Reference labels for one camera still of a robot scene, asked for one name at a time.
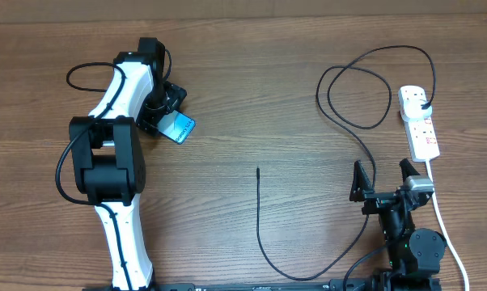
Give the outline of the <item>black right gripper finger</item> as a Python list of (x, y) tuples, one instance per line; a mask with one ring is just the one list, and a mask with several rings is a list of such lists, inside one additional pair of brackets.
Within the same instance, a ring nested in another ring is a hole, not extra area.
[(370, 199), (374, 194), (374, 187), (372, 186), (361, 161), (355, 161), (354, 177), (350, 189), (349, 200), (353, 202), (363, 202)]
[(407, 158), (402, 159), (399, 163), (399, 166), (403, 181), (405, 181), (410, 176), (420, 175), (420, 173), (413, 167), (413, 165)]

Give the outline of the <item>Samsung Galaxy smartphone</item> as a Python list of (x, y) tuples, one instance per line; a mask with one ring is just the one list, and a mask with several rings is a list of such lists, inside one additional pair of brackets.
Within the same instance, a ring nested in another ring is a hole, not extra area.
[(158, 131), (177, 144), (183, 144), (193, 131), (196, 121), (181, 112), (174, 111), (158, 122)]

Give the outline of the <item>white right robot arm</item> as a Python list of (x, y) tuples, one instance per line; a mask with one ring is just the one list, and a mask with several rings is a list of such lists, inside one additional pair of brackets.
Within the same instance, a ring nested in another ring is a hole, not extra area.
[[(354, 180), (349, 199), (362, 202), (364, 215), (377, 215), (384, 244), (364, 255), (345, 274), (344, 290), (440, 290), (440, 262), (447, 248), (444, 235), (417, 228), (411, 212), (434, 197), (434, 183), (421, 175), (408, 159), (400, 161), (403, 183), (394, 192), (376, 192), (362, 163), (354, 163)], [(390, 267), (377, 269), (365, 279), (350, 279), (353, 270), (378, 253), (386, 251)]]

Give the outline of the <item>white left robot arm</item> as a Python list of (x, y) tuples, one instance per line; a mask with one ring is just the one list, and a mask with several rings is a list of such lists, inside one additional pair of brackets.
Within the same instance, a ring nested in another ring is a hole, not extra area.
[(61, 185), (66, 157), (72, 158), (77, 189), (100, 217), (112, 261), (109, 290), (156, 290), (155, 270), (144, 243), (140, 201), (146, 164), (139, 133), (164, 135), (182, 144), (196, 122), (180, 112), (187, 92), (169, 80), (172, 57), (156, 38), (142, 37), (134, 52), (108, 63), (112, 81), (87, 116), (70, 121), (70, 142), (57, 163)]

